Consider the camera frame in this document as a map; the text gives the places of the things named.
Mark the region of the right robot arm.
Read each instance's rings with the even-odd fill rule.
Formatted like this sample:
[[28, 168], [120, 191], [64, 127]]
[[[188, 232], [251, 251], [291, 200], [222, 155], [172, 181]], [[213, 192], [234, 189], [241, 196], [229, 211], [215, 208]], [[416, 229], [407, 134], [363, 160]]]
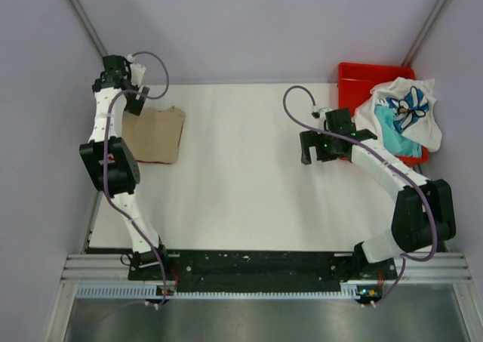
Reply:
[[315, 108], [312, 117], [318, 128], [300, 133], [301, 162], [312, 162], [314, 149], [320, 162], [345, 159], [366, 170], [394, 203], [392, 221], [382, 233], [359, 242], [352, 255], [354, 273], [367, 279], [380, 262], [409, 255], [456, 235], [451, 187], [445, 180], [430, 180], [391, 154], [368, 129], [359, 130], [349, 110]]

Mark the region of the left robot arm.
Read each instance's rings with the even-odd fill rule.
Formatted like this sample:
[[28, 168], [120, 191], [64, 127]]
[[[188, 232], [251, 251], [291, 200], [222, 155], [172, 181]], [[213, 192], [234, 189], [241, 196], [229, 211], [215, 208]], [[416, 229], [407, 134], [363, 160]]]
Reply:
[[103, 71], [92, 84], [94, 126], [88, 140], [80, 145], [79, 154], [95, 189], [128, 230], [132, 243], [130, 268], [145, 269], [153, 278], [163, 279], [171, 270], [171, 261], [137, 197], [140, 168], [122, 137], [122, 122], [125, 113], [139, 116], [147, 100], [165, 96], [169, 84], [160, 95], [150, 96], [149, 88], [143, 85], [146, 67], [136, 61], [137, 55], [154, 57], [169, 76], [162, 59], [149, 51], [103, 57]]

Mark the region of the beige t-shirt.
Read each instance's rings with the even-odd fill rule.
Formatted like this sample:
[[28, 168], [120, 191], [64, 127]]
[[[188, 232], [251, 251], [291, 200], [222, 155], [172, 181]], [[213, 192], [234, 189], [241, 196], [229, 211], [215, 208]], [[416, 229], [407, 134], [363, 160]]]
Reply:
[[163, 111], [144, 108], [138, 116], [124, 112], [122, 138], [138, 162], [177, 162], [186, 114], [172, 106]]

